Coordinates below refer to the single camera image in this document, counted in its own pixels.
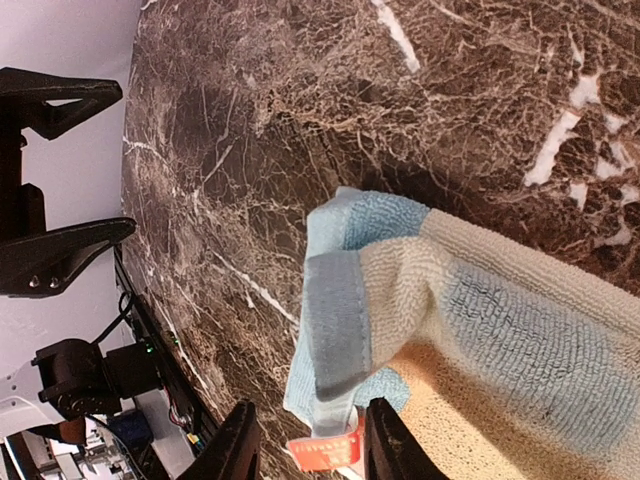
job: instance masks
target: terry cloth towel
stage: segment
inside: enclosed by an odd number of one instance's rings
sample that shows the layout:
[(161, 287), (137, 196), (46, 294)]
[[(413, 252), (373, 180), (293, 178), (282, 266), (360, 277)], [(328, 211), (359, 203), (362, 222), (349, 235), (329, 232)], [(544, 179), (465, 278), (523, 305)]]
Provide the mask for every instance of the terry cloth towel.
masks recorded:
[(640, 478), (640, 300), (394, 195), (307, 227), (284, 407), (314, 436), (384, 396), (453, 480)]

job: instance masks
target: towel label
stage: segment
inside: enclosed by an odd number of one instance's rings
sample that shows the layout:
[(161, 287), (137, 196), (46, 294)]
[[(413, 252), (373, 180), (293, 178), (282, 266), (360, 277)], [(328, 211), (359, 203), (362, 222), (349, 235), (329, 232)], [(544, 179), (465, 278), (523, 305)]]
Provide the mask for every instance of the towel label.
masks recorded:
[(298, 468), (303, 472), (322, 472), (349, 467), (360, 460), (364, 418), (351, 433), (328, 438), (298, 438), (287, 443)]

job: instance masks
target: wire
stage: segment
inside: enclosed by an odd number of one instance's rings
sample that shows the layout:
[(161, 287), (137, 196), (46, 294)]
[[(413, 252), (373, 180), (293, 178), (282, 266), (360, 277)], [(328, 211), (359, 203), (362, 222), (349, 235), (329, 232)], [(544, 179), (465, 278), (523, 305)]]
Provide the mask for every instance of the wire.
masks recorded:
[(169, 392), (169, 389), (165, 387), (164, 393), (167, 395), (167, 398), (169, 399), (169, 421), (174, 425), (176, 425), (177, 427), (180, 427), (184, 430), (187, 427), (187, 422), (178, 420), (179, 418), (177, 415), (178, 409), (176, 408), (176, 404), (173, 402), (173, 399), (171, 398), (171, 393)]
[[(123, 307), (122, 302), (125, 298), (127, 298), (127, 296), (129, 296), (129, 302), (127, 302), (126, 307)], [(118, 310), (120, 310), (120, 315), (118, 315), (115, 318), (115, 320), (111, 322), (107, 326), (107, 328), (104, 329), (104, 331), (98, 336), (98, 338), (96, 338), (92, 342), (93, 345), (98, 345), (102, 343), (109, 335), (111, 335), (111, 333), (116, 329), (116, 327), (120, 325), (120, 323), (122, 323), (123, 320), (127, 319), (127, 316), (133, 309), (133, 302), (134, 302), (134, 296), (129, 294), (129, 292), (124, 292), (122, 295), (120, 295), (120, 300), (118, 300)]]
[(134, 469), (136, 470), (136, 472), (140, 475), (140, 478), (142, 480), (149, 480), (145, 474), (142, 472), (142, 469), (140, 468), (140, 466), (138, 465), (138, 463), (136, 462), (136, 459), (133, 457), (133, 454), (131, 453), (131, 451), (127, 448), (127, 445), (124, 443), (124, 441), (111, 429), (111, 427), (109, 425), (107, 425), (105, 422), (103, 422), (102, 420), (97, 419), (96, 417), (94, 417), (93, 415), (87, 415), (87, 418), (89, 420), (92, 420), (93, 422), (97, 423), (98, 425), (100, 425), (102, 428), (104, 428), (106, 431), (108, 431), (113, 438), (116, 440), (116, 442), (118, 442), (118, 444), (120, 444), (120, 448), (122, 450), (124, 450), (124, 454), (128, 457), (129, 461), (131, 462), (131, 465), (134, 467)]

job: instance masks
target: marble table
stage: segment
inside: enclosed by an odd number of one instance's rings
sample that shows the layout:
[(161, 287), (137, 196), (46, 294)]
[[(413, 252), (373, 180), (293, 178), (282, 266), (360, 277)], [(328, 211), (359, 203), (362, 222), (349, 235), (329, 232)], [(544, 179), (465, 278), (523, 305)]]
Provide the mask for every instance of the marble table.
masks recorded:
[(126, 265), (215, 415), (254, 400), (265, 474), (296, 478), (308, 212), (393, 192), (637, 294), (638, 106), (637, 0), (151, 0)]

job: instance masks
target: white wall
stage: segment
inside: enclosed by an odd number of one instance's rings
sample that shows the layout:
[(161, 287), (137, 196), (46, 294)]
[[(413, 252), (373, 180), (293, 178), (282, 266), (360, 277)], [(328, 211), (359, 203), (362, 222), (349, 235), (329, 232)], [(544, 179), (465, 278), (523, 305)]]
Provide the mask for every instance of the white wall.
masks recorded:
[[(0, 0), (0, 67), (114, 79), (126, 93), (139, 10), (138, 0)], [(44, 192), (48, 229), (120, 214), (124, 106), (52, 142), (27, 131), (23, 178)], [(111, 253), (58, 297), (0, 297), (0, 375), (63, 338), (92, 339), (116, 303)]]

